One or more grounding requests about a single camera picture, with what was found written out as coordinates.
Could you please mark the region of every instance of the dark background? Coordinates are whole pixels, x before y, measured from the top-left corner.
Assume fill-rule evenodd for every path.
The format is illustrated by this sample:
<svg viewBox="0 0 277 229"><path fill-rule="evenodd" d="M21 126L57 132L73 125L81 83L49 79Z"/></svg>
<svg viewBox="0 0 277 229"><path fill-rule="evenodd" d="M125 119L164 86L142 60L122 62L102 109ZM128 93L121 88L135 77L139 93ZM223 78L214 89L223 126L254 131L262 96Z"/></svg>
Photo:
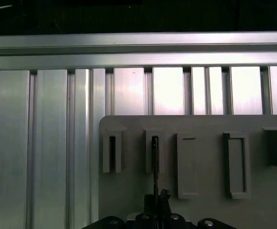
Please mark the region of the dark background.
<svg viewBox="0 0 277 229"><path fill-rule="evenodd" d="M277 0L0 0L0 35L277 31Z"/></svg>

